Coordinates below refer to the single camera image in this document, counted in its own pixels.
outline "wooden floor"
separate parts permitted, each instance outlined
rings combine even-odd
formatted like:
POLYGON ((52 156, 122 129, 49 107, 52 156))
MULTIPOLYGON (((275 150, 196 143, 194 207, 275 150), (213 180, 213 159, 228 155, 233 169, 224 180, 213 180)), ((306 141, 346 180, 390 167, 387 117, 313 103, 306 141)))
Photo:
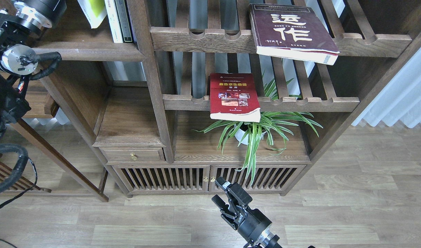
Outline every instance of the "wooden floor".
MULTIPOLYGON (((101 166, 70 125, 35 126, 77 168, 101 166)), ((6 141, 27 145, 10 132, 6 141)), ((40 187, 77 185, 31 146, 40 187)), ((31 177, 30 168, 25 173, 31 177)), ((0 238, 19 248, 241 248, 212 195, 23 196, 0 210, 0 238)), ((0 203, 8 199, 0 196, 0 203)), ((350 127, 285 197, 253 195, 283 247, 421 248, 421 128, 350 127)), ((0 248, 8 245, 0 243, 0 248)))

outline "red book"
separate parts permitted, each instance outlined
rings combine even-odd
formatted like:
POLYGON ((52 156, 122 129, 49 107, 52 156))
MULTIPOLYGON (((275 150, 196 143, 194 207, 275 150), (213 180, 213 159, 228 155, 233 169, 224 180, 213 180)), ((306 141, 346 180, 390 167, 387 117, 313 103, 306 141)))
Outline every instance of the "red book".
POLYGON ((210 118, 259 122, 261 113, 252 74, 210 74, 210 118))

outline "robotic arm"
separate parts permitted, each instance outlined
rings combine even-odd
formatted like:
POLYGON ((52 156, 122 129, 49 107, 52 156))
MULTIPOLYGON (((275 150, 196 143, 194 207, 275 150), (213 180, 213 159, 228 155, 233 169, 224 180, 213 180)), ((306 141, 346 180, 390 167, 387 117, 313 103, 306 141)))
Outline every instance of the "robotic arm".
POLYGON ((10 74, 6 80, 0 74, 0 138, 6 124, 15 123, 31 110, 25 100, 30 80, 51 74, 61 61, 58 52, 37 55, 25 45, 30 34, 40 35, 41 28, 54 27, 66 10, 65 0, 12 0, 16 16, 0 10, 0 71, 10 74), (32 75, 40 61, 52 60, 48 68, 32 75))
POLYGON ((220 208, 221 218, 247 241, 253 248, 282 248, 278 244, 278 235, 270 232, 272 222, 259 209, 251 209, 249 203, 252 197, 237 183, 231 184, 218 177, 216 184, 224 190, 229 204, 218 195, 212 201, 220 208))

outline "wooden drawer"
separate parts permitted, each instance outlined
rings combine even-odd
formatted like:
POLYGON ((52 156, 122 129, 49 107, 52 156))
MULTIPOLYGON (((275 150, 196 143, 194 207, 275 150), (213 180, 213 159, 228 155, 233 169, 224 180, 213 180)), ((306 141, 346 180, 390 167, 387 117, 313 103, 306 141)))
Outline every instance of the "wooden drawer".
POLYGON ((144 162, 165 160, 161 147, 99 147, 108 162, 144 162))

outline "dark red book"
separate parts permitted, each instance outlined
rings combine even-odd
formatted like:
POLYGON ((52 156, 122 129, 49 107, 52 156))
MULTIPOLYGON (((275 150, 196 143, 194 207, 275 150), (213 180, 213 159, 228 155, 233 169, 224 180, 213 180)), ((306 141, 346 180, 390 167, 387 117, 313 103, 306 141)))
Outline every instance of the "dark red book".
POLYGON ((210 74, 210 118, 259 122, 261 113, 252 74, 210 74))
POLYGON ((256 53, 333 65, 339 49, 314 13, 304 6, 252 3, 256 53))

